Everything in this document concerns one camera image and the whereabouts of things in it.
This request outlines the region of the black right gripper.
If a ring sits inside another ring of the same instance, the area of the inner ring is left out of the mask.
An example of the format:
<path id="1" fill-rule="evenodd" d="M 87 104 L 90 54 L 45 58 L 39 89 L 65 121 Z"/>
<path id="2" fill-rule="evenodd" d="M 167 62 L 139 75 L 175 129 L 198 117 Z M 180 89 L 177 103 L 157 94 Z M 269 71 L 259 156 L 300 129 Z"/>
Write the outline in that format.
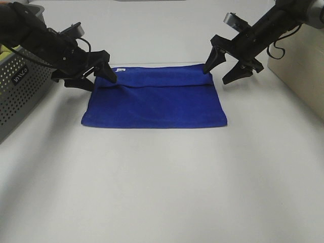
<path id="1" fill-rule="evenodd" d="M 203 73 L 209 73 L 213 68 L 226 62 L 225 54 L 237 59 L 237 63 L 223 78 L 223 84 L 227 85 L 241 78 L 252 76 L 254 69 L 257 72 L 263 70 L 263 65 L 256 60 L 261 52 L 255 33 L 252 28 L 239 32 L 232 40 L 215 35 L 211 39 L 212 50 L 203 66 Z"/>

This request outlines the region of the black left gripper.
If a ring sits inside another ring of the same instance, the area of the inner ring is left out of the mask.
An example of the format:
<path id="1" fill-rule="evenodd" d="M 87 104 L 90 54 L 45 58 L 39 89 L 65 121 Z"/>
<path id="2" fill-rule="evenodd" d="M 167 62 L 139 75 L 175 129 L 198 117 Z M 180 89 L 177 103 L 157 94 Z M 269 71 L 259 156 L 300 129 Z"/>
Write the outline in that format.
<path id="1" fill-rule="evenodd" d="M 58 69 L 52 73 L 51 79 L 64 80 L 66 88 L 77 88 L 85 91 L 93 91 L 93 83 L 86 77 L 93 73 L 95 77 L 104 78 L 111 83 L 117 82 L 115 72 L 109 66 L 110 54 L 105 51 L 91 51 L 91 44 L 80 37 L 76 39 L 88 45 L 88 51 L 80 47 L 70 50 L 63 57 Z"/>

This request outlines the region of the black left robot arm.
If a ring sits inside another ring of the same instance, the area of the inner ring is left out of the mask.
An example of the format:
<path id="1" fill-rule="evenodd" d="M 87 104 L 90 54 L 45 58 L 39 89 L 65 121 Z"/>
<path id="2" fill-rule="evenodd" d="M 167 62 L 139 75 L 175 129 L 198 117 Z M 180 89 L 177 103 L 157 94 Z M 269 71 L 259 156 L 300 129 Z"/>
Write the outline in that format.
<path id="1" fill-rule="evenodd" d="M 112 83 L 117 76 L 109 66 L 110 54 L 103 51 L 84 51 L 77 41 L 82 40 L 81 23 L 72 24 L 57 32 L 40 20 L 27 6 L 19 3 L 1 3 L 1 44 L 13 51 L 21 46 L 40 60 L 31 62 L 53 69 L 51 79 L 64 81 L 67 88 L 94 90 L 88 76 L 104 78 Z"/>

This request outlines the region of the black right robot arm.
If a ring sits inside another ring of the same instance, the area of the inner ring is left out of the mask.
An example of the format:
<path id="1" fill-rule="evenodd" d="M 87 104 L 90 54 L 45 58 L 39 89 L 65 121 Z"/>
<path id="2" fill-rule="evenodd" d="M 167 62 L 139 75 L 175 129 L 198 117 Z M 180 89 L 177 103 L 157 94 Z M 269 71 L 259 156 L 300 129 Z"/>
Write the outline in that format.
<path id="1" fill-rule="evenodd" d="M 264 67 L 256 59 L 263 50 L 297 32 L 303 24 L 316 29 L 323 28 L 323 1 L 276 1 L 254 25 L 227 13 L 224 23 L 235 29 L 238 34 L 232 39 L 215 35 L 211 39 L 212 49 L 203 65 L 203 72 L 209 73 L 213 68 L 226 62 L 229 54 L 238 60 L 236 65 L 222 78 L 229 84 L 235 80 L 250 77 L 253 72 L 261 72 Z"/>

